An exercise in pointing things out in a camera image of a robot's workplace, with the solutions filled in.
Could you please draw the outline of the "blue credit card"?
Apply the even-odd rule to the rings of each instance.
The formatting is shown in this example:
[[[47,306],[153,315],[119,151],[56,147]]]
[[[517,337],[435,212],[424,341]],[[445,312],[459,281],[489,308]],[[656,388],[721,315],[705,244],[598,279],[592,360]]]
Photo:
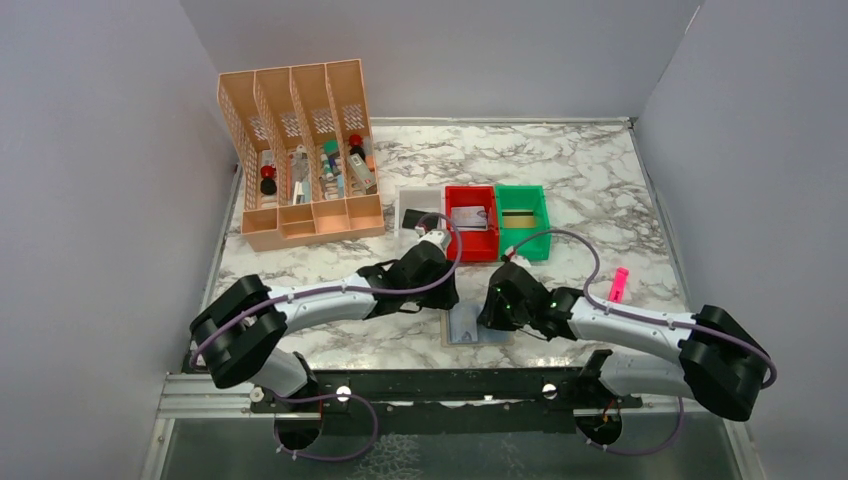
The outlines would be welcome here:
[[[447,341],[451,345],[479,342],[477,319],[481,307],[476,303],[458,303],[447,314]]]

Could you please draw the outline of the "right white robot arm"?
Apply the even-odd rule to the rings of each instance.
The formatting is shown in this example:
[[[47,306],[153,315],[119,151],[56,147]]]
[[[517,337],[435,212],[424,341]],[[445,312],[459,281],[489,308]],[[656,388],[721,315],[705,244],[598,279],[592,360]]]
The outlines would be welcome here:
[[[772,383],[770,356],[720,307],[666,313],[599,301],[585,289],[547,289],[514,262],[490,277],[477,322],[632,349],[634,355],[615,352],[600,366],[599,381],[611,394],[689,398],[732,421],[749,420],[760,391]]]

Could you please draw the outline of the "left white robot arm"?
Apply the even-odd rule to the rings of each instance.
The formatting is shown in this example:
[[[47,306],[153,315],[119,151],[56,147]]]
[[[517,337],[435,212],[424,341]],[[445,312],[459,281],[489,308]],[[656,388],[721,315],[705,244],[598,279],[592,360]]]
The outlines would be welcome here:
[[[422,240],[399,259],[336,281],[270,287],[244,276],[192,321],[190,364],[205,365],[219,389],[252,383],[279,398],[305,398],[317,381],[302,354],[279,349],[285,335],[399,313],[407,303],[448,310],[458,301],[456,267],[440,244]]]

